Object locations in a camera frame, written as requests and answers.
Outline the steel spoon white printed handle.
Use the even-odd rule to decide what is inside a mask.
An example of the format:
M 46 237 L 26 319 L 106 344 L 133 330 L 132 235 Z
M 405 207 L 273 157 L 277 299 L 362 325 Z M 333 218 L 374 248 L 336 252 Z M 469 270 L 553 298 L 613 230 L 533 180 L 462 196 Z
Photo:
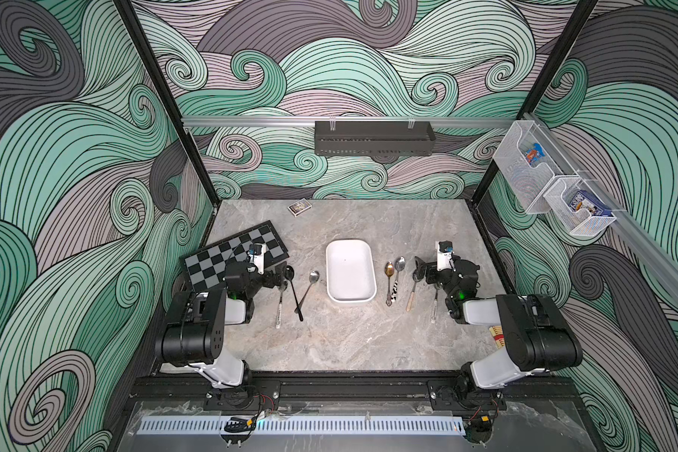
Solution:
M 286 291 L 287 288 L 287 283 L 282 282 L 279 286 L 279 302 L 277 306 L 277 311 L 276 311 L 276 318 L 275 318 L 275 328 L 278 330 L 282 326 L 282 315 L 283 315 L 283 306 L 284 306 L 284 292 Z

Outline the black spoon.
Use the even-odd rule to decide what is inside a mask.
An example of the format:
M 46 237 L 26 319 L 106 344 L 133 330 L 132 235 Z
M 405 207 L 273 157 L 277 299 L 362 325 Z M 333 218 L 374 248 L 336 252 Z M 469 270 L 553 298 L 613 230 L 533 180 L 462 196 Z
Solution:
M 294 286 L 294 278 L 295 278 L 295 269 L 291 266 L 286 266 L 286 269 L 284 270 L 284 278 L 288 281 L 288 284 L 291 288 L 292 295 L 295 301 L 295 313 L 297 314 L 299 321 L 303 322 L 304 321 L 304 316 L 303 313 L 301 312 L 301 307 L 299 306 L 299 298 L 296 293 L 296 288 Z

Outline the spoon cow pattern handle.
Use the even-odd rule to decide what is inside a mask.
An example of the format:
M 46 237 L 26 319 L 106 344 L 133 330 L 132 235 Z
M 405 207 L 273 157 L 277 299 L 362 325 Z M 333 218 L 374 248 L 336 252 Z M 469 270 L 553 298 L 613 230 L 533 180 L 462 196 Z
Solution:
M 395 269 L 395 280 L 393 283 L 393 288 L 391 292 L 391 298 L 389 301 L 389 305 L 392 305 L 393 303 L 396 302 L 397 300 L 397 293 L 399 293 L 399 281 L 400 281 L 400 276 L 401 272 L 405 269 L 406 267 L 406 258 L 404 256 L 400 256 L 395 260 L 394 263 L 394 269 Z

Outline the iridescent gold ornate spoon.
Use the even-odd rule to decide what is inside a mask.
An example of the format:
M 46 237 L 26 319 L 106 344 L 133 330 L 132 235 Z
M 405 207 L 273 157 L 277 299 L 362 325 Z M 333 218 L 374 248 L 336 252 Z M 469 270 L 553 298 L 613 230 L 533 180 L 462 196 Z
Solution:
M 385 303 L 387 306 L 392 306 L 393 304 L 393 282 L 392 279 L 396 273 L 395 266 L 392 262 L 387 262 L 384 267 L 384 274 L 387 277 L 387 293 Z

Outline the steel spoon plain handle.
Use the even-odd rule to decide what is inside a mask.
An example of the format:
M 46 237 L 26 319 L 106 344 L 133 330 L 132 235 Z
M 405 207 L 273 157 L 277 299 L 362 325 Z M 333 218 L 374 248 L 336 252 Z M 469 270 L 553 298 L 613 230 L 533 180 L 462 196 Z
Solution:
M 303 307 L 303 304 L 304 304 L 307 296 L 309 295 L 312 287 L 319 281 L 319 279 L 320 279 L 320 272 L 318 270 L 312 270 L 310 275 L 309 275 L 309 286 L 307 287 L 307 289 L 305 290 L 301 300 L 299 301 L 298 307 L 295 309 L 295 312 L 297 314 L 299 314 L 299 315 L 302 314 L 301 308 Z

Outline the spoon wooden handle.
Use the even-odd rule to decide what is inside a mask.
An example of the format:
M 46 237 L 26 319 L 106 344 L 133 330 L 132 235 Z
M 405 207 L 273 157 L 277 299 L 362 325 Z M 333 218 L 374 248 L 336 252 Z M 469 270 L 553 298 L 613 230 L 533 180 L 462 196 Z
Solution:
M 406 305 L 406 311 L 410 312 L 412 309 L 414 309 L 414 302 L 415 302 L 415 295 L 416 295 L 416 288 L 419 282 L 423 280 L 423 276 L 421 275 L 421 272 L 419 270 L 415 270 L 412 273 L 412 290 L 410 292 L 410 296 L 408 298 L 408 302 Z

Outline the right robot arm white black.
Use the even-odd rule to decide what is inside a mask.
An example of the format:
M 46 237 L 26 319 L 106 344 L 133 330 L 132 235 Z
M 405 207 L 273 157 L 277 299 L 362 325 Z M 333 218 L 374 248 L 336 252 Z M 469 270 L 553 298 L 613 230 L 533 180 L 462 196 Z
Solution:
M 414 262 L 412 278 L 446 295 L 446 309 L 456 323 L 502 330 L 504 346 L 461 368 L 455 390 L 463 399 L 582 363 L 582 346 L 550 297 L 500 294 L 480 299 L 476 295 L 479 265 L 452 253 L 434 262 L 420 258 Z

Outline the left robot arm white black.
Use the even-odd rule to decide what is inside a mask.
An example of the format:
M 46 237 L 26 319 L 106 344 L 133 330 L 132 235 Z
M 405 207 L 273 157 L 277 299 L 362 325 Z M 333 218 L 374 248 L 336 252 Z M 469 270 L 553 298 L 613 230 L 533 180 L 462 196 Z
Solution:
M 159 372 L 195 373 L 209 380 L 215 389 L 249 384 L 249 365 L 224 348 L 225 330 L 250 323 L 253 297 L 260 289 L 285 286 L 284 262 L 270 270 L 235 262 L 216 286 L 179 293 L 169 307 L 164 333 L 156 338 Z

